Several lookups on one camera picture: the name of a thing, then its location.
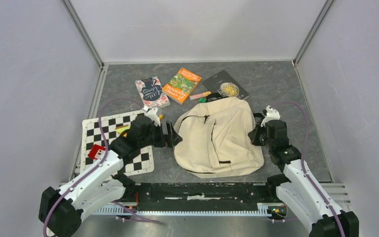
book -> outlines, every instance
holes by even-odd
[[[233,79],[225,70],[212,75],[203,82],[204,86],[211,92],[218,92],[223,97],[237,97],[246,99],[249,93]]]
[[[178,104],[183,104],[201,81],[201,77],[181,68],[163,87],[163,91]]]
[[[155,106],[163,108],[171,104],[166,94],[163,93],[162,85],[157,77],[137,80],[136,87],[143,104],[149,108]]]

black book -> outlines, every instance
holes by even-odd
[[[212,93],[218,92],[223,97],[235,96],[239,99],[246,99],[249,93],[242,88],[225,70],[212,75],[203,82],[204,86]]]

black and white checkered board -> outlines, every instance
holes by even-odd
[[[102,129],[109,143],[112,142],[119,134],[116,128],[123,125],[130,125],[137,115],[143,114],[143,111],[134,111],[119,115],[106,116],[101,118]],[[82,173],[94,160],[88,157],[94,144],[105,146],[102,140],[101,131],[98,125],[98,119],[92,118],[82,122],[82,147],[80,156],[80,172]],[[133,162],[127,164],[121,170],[125,175],[136,175],[149,173],[154,170],[152,146],[140,150],[140,155],[133,159]]]

white wall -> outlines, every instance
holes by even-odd
[[[66,180],[99,68],[61,1],[0,1],[0,237],[38,237]]]
[[[105,62],[294,59],[325,0],[72,0]]]
[[[362,236],[379,236],[379,1],[335,1],[300,75]]]

beige backpack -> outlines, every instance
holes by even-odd
[[[248,133],[255,119],[248,102],[229,97],[200,103],[174,125],[183,141],[174,148],[177,163],[200,178],[247,175],[261,168],[264,156]]]

